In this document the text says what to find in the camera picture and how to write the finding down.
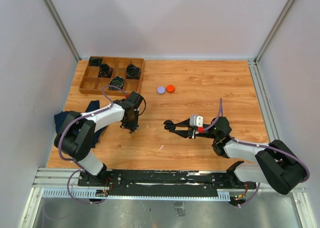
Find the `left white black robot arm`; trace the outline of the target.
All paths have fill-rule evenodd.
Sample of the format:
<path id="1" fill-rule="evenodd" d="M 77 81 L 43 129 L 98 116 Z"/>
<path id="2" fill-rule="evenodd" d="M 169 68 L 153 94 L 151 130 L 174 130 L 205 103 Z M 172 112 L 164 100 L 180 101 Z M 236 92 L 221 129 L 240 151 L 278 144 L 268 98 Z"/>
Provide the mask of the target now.
<path id="1" fill-rule="evenodd" d="M 120 127 L 131 133 L 138 128 L 141 104 L 146 100 L 137 92 L 131 92 L 122 100 L 112 101 L 108 106 L 86 112 L 70 111 L 54 140 L 60 158 L 67 160 L 67 154 L 82 170 L 90 174 L 89 179 L 96 186 L 107 181 L 107 167 L 92 151 L 95 133 L 113 123 L 120 122 Z"/>

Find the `black earbud charging case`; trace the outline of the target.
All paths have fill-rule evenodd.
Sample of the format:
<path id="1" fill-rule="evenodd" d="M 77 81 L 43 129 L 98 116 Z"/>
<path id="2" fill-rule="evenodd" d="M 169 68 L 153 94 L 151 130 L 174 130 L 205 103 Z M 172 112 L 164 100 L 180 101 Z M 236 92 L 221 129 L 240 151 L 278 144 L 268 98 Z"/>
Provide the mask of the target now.
<path id="1" fill-rule="evenodd" d="M 163 124 L 165 130 L 174 131 L 176 129 L 176 126 L 172 120 L 166 120 Z"/>

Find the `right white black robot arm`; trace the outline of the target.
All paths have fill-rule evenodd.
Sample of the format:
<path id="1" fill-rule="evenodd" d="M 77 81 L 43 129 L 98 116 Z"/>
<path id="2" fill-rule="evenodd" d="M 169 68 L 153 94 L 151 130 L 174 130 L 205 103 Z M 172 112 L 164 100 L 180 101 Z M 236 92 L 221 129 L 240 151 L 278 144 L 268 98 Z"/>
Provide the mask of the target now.
<path id="1" fill-rule="evenodd" d="M 179 123 L 166 120 L 164 129 L 183 138 L 212 139 L 212 148 L 218 156 L 238 158 L 239 161 L 227 170 L 226 181 L 230 187 L 238 188 L 244 182 L 255 182 L 268 184 L 276 192 L 286 195 L 309 179 L 307 166 L 281 140 L 245 142 L 230 135 L 232 129 L 226 117 L 216 117 L 211 124 L 203 121 L 203 117 L 198 115 Z"/>

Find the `orange earbud charging case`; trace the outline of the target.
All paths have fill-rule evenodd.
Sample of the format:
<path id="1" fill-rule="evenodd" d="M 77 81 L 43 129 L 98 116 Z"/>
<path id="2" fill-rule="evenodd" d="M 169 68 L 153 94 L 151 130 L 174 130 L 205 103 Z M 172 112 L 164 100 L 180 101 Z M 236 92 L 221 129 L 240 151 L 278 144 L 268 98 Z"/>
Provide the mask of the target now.
<path id="1" fill-rule="evenodd" d="M 175 91 L 175 87 L 170 84 L 170 85 L 168 85 L 168 86 L 166 87 L 166 91 L 167 91 L 168 93 L 173 93 L 173 92 Z"/>

